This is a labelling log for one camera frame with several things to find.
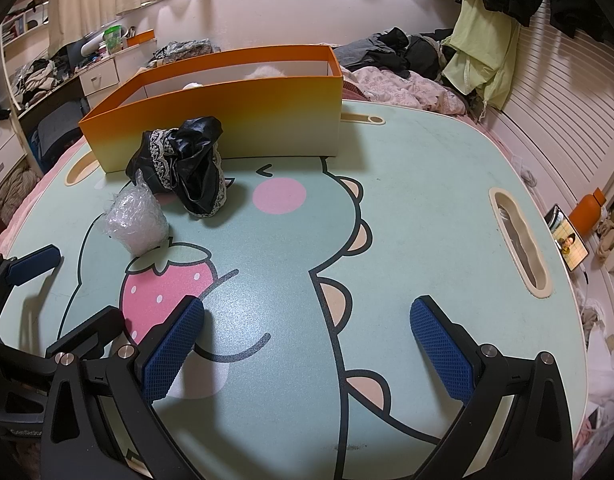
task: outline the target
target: pink cheek circle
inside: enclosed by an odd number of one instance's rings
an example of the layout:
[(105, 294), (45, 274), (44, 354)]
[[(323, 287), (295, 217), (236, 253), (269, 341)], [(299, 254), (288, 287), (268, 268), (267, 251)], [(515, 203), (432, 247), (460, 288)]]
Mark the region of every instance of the pink cheek circle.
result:
[(305, 202), (305, 186), (293, 178), (272, 177), (258, 184), (251, 197), (263, 213), (283, 215), (295, 211)]

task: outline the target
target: blue gripper pad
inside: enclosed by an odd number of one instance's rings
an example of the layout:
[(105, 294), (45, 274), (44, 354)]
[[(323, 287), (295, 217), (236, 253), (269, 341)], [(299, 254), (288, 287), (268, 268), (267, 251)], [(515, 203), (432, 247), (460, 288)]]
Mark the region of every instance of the blue gripper pad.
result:
[(421, 298), (411, 304), (409, 323), (449, 396), (467, 404), (473, 393), (471, 365)]
[(174, 322), (143, 368), (142, 394), (148, 402), (167, 395), (187, 354), (203, 328), (205, 309), (198, 298), (191, 301)]
[(57, 267), (61, 262), (61, 251), (56, 246), (48, 245), (20, 260), (14, 260), (5, 280), (10, 285), (22, 285)]

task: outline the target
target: beige handle cutout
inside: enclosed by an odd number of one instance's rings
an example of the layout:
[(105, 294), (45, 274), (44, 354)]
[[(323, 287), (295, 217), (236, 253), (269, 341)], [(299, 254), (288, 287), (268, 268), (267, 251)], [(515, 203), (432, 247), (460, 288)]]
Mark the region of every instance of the beige handle cutout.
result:
[(76, 161), (65, 177), (65, 186), (73, 186), (78, 184), (86, 176), (91, 175), (100, 164), (94, 155), (94, 152), (87, 152)]
[(385, 124), (385, 119), (376, 115), (350, 114), (347, 112), (342, 112), (340, 114), (340, 120), (345, 123), (375, 124), (376, 126)]
[[(500, 187), (489, 190), (489, 200), (504, 243), (527, 289), (536, 298), (548, 298), (553, 291), (551, 276), (520, 206), (508, 191)], [(510, 235), (520, 243), (520, 247), (514, 244)]]

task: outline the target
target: cartoon dinosaur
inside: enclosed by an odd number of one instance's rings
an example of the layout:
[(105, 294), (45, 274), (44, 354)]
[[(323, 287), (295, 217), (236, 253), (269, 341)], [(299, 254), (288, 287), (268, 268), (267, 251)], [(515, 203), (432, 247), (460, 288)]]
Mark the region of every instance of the cartoon dinosaur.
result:
[[(127, 336), (139, 342), (194, 294), (203, 299), (205, 327), (154, 407), (206, 478), (413, 473), (437, 439), (380, 416), (381, 403), (389, 413), (381, 378), (345, 370), (338, 338), (351, 295), (321, 276), (372, 243), (361, 184), (330, 174), (316, 157), (223, 160), (223, 170), (223, 208), (194, 219), (177, 200), (163, 205), (170, 238), (140, 258), (102, 234), (102, 218), (92, 224), (61, 334), (116, 304)], [(368, 431), (383, 437), (363, 440)], [(397, 446), (401, 458), (381, 446)]]

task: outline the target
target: light green garment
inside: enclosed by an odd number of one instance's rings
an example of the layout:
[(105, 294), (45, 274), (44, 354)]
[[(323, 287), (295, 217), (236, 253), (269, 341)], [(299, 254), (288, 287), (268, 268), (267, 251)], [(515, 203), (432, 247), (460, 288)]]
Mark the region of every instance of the light green garment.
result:
[(467, 95), (474, 88), (499, 110), (511, 89), (520, 23), (485, 9), (482, 0), (462, 0), (453, 34), (443, 43), (456, 49), (443, 75)]

